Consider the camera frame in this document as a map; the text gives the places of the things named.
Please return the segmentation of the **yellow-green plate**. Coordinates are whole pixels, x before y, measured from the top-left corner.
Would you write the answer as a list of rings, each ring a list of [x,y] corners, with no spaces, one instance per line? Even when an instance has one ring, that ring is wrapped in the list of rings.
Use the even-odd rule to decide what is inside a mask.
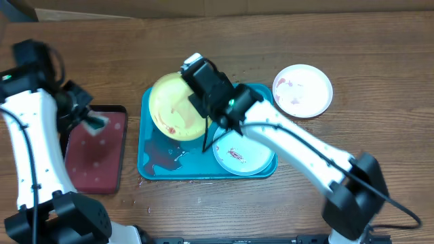
[[[155,82],[149,96],[149,112],[157,128],[177,141],[195,140],[212,120],[204,119],[189,101],[193,90],[180,73],[170,73]]]

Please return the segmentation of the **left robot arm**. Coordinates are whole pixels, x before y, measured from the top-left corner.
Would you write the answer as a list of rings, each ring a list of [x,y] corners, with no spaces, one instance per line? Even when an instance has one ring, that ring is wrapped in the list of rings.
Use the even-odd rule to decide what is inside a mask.
[[[135,226],[110,220],[101,202],[79,194],[64,166],[54,97],[25,89],[1,102],[18,176],[18,213],[4,220],[17,243],[141,243]]]

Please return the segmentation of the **green scrub sponge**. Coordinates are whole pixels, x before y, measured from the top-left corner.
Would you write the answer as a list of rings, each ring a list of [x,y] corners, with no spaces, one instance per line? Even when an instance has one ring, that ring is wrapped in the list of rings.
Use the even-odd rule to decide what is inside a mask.
[[[97,136],[109,123],[109,118],[98,113],[88,113],[81,124],[84,130],[91,136]]]

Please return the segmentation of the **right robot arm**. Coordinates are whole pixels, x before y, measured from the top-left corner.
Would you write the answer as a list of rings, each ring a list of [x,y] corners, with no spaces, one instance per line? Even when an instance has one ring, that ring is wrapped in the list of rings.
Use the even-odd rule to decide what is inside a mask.
[[[379,162],[369,153],[354,157],[322,142],[282,115],[247,85],[189,101],[200,115],[271,149],[325,197],[322,217],[332,229],[329,243],[363,243],[368,226],[389,192]]]

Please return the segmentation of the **white plate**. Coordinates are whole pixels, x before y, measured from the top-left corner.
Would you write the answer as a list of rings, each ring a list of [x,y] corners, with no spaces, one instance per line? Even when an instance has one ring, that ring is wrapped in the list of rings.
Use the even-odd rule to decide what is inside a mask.
[[[301,119],[324,113],[334,95],[328,76],[308,64],[294,64],[281,70],[274,79],[272,93],[281,110]]]

